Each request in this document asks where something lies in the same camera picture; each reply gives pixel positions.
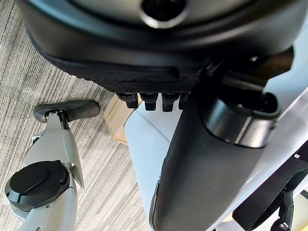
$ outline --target black plastic cover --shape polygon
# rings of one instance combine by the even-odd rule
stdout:
[[[42,161],[16,172],[5,185],[15,207],[30,211],[54,201],[69,186],[67,169],[57,161]]]
[[[209,57],[264,56],[292,46],[307,0],[256,0],[217,20],[167,30],[98,17],[68,0],[18,0],[39,52],[117,93],[190,92]]]

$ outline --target striped carpet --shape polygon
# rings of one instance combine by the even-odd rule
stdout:
[[[22,166],[31,135],[43,124],[38,103],[94,99],[106,108],[112,94],[55,68],[32,47],[13,0],[0,0],[0,230],[21,223],[4,195],[7,179]],[[128,148],[114,142],[103,113],[70,123],[83,169],[86,196],[78,190],[76,231],[148,230]]]

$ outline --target metal bolt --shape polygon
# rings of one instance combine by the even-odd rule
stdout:
[[[251,60],[252,62],[256,61],[257,59],[258,59],[258,57],[256,57],[256,56],[250,58],[250,60]]]

